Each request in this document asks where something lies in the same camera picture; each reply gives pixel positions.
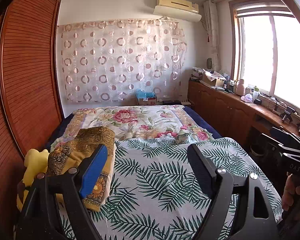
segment window blind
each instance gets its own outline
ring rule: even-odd
[[[256,15],[278,15],[294,17],[289,8],[279,0],[256,0],[236,7],[237,18]]]

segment window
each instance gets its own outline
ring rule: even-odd
[[[237,77],[300,114],[300,24],[284,4],[236,8]]]

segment yellowed air conditioner unit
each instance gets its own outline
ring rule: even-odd
[[[157,0],[153,13],[192,22],[201,20],[199,6],[186,0]]]

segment silver bolt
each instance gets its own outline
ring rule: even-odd
[[[69,172],[70,174],[75,174],[75,173],[77,172],[77,168],[72,167],[72,168],[70,168],[70,169],[68,170],[68,172]]]
[[[251,179],[257,179],[258,175],[252,172],[252,173],[250,173],[250,178]]]
[[[43,179],[44,178],[44,173],[41,172],[37,175],[37,179]]]
[[[219,169],[217,169],[217,172],[220,174],[225,174],[226,170],[224,168],[219,168]]]

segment bed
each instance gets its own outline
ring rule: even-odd
[[[260,168],[231,138],[222,138],[192,109],[183,106],[120,106],[80,109],[51,138],[50,151],[73,139],[81,128],[105,126],[115,132],[115,163],[110,196],[100,212],[89,211],[103,239],[191,239],[210,199],[186,158],[195,143],[205,157],[232,174],[257,173],[276,220],[281,199]],[[237,196],[232,196],[219,239],[229,234]],[[60,215],[67,237],[74,238],[66,210]]]

